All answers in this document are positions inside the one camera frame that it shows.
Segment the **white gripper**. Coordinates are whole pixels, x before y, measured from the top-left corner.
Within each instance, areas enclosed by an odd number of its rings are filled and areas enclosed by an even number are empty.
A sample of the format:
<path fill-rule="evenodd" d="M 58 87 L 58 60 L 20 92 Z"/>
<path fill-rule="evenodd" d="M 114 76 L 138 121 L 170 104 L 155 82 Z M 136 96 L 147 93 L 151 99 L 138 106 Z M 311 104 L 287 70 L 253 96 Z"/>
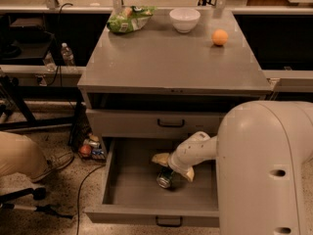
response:
<path fill-rule="evenodd" d="M 175 172 L 181 174 L 189 182 L 194 181 L 195 172 L 193 166 L 195 165 L 195 156 L 190 149 L 177 148 L 173 153 L 159 153 L 152 157 L 152 162 L 165 167 L 170 167 Z"/>

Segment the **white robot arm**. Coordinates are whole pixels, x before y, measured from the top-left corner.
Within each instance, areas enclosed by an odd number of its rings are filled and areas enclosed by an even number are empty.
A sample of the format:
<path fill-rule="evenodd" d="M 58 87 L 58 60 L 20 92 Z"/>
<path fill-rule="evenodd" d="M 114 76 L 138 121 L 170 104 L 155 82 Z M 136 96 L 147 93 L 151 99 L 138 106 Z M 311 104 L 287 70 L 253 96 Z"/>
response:
<path fill-rule="evenodd" d="M 307 235 L 301 168 L 312 156 L 312 103 L 251 101 L 216 136 L 198 131 L 153 162 L 192 181 L 195 165 L 216 161 L 221 235 Z"/>

